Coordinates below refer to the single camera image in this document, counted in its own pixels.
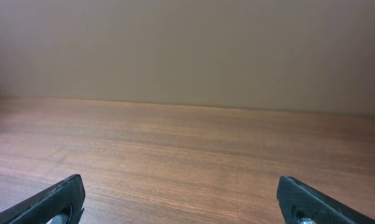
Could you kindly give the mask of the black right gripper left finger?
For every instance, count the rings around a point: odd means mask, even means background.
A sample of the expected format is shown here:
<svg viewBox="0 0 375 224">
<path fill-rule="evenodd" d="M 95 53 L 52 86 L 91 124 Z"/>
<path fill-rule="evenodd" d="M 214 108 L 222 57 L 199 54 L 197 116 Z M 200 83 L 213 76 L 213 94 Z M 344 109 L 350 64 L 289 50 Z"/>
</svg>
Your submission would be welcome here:
<svg viewBox="0 0 375 224">
<path fill-rule="evenodd" d="M 85 188 L 73 174 L 0 213 L 0 224 L 78 224 L 84 212 Z"/>
</svg>

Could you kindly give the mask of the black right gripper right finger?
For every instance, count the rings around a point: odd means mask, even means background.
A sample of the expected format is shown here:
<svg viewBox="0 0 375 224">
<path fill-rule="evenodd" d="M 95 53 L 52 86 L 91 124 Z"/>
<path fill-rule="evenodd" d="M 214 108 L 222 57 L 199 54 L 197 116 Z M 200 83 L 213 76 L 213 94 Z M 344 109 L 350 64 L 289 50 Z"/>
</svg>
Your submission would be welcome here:
<svg viewBox="0 0 375 224">
<path fill-rule="evenodd" d="M 286 224 L 375 224 L 375 219 L 293 177 L 279 179 L 277 199 Z"/>
</svg>

